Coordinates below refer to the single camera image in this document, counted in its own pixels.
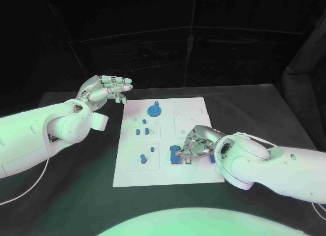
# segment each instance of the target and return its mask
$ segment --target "white board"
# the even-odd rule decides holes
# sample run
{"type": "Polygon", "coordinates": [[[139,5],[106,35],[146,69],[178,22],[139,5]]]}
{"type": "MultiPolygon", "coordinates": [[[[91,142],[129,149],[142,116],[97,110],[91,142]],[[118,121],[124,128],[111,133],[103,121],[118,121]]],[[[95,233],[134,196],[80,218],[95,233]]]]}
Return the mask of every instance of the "white board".
{"type": "Polygon", "coordinates": [[[211,127],[203,98],[129,100],[116,163],[114,187],[216,183],[224,177],[215,171],[209,156],[192,157],[192,164],[170,164],[170,146],[183,146],[195,125],[211,127]],[[147,109],[159,102],[162,114],[150,117],[147,109]],[[140,155],[147,162],[142,164],[140,155]]]}

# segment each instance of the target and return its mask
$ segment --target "black table surface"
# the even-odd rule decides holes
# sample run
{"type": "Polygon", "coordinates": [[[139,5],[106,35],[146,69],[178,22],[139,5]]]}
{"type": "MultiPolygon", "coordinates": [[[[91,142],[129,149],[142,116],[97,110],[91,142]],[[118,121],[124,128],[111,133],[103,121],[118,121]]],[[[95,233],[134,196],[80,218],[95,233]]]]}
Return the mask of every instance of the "black table surface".
{"type": "MultiPolygon", "coordinates": [[[[219,131],[245,132],[280,146],[316,149],[271,84],[133,89],[124,94],[130,100],[203,97],[211,124],[219,131]]],[[[48,92],[39,107],[75,96],[77,92],[48,92]]],[[[180,207],[235,210],[310,235],[326,235],[326,221],[312,204],[276,194],[258,183],[248,191],[229,183],[113,188],[123,104],[110,100],[97,112],[110,118],[106,130],[91,130],[87,138],[49,159],[32,191],[0,206],[0,235],[97,235],[142,214],[180,207]]],[[[0,179],[0,202],[29,189],[44,166],[45,162],[0,179]]]]}

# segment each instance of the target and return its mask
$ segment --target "blue object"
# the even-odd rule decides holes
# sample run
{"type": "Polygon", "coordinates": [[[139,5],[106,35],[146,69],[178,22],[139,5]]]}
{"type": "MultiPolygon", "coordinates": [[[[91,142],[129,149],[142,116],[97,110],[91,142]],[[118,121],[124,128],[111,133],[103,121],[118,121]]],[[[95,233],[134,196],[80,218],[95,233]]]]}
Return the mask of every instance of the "blue object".
{"type": "Polygon", "coordinates": [[[215,156],[214,155],[211,155],[211,162],[212,162],[212,164],[215,163],[215,156]]]}
{"type": "Polygon", "coordinates": [[[159,107],[159,102],[154,102],[154,105],[149,107],[147,114],[152,117],[157,117],[162,114],[162,108],[159,107]]]}
{"type": "Polygon", "coordinates": [[[142,162],[142,164],[146,164],[146,162],[147,162],[147,158],[146,158],[144,154],[140,155],[140,162],[142,162]]]}
{"type": "Polygon", "coordinates": [[[170,147],[170,162],[172,164],[180,164],[180,157],[175,155],[175,153],[179,151],[179,146],[173,145],[170,147]]]}

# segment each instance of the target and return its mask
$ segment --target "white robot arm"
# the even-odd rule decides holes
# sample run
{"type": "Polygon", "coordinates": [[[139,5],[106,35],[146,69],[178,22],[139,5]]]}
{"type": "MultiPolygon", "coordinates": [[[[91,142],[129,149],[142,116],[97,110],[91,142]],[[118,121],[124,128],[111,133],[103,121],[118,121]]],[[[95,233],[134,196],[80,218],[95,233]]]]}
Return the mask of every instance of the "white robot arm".
{"type": "Polygon", "coordinates": [[[131,79],[93,76],[77,98],[0,118],[0,178],[10,176],[81,142],[90,129],[104,130],[108,117],[94,113],[107,99],[126,104],[131,79]]]}
{"type": "Polygon", "coordinates": [[[251,137],[261,141],[196,125],[176,156],[189,161],[214,154],[219,172],[238,188],[248,190],[258,182],[281,195],[326,204],[326,153],[276,145],[265,149],[251,137]]]}

